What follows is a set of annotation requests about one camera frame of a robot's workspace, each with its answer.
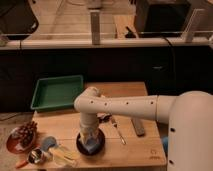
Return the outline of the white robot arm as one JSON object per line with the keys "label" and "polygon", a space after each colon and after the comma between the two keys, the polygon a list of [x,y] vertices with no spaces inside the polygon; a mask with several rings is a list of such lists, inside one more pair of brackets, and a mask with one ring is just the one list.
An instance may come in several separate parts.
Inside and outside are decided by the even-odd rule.
{"label": "white robot arm", "polygon": [[167,171],[213,171],[213,95],[209,93],[109,98],[89,87],[75,99],[74,108],[84,132],[97,128],[99,113],[165,123],[169,126]]}

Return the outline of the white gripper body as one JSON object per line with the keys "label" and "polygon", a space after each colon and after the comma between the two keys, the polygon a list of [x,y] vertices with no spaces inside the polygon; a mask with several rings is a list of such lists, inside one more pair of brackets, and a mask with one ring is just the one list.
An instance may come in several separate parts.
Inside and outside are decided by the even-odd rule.
{"label": "white gripper body", "polygon": [[80,140],[82,142],[87,142],[89,139],[96,139],[99,133],[99,124],[80,124]]}

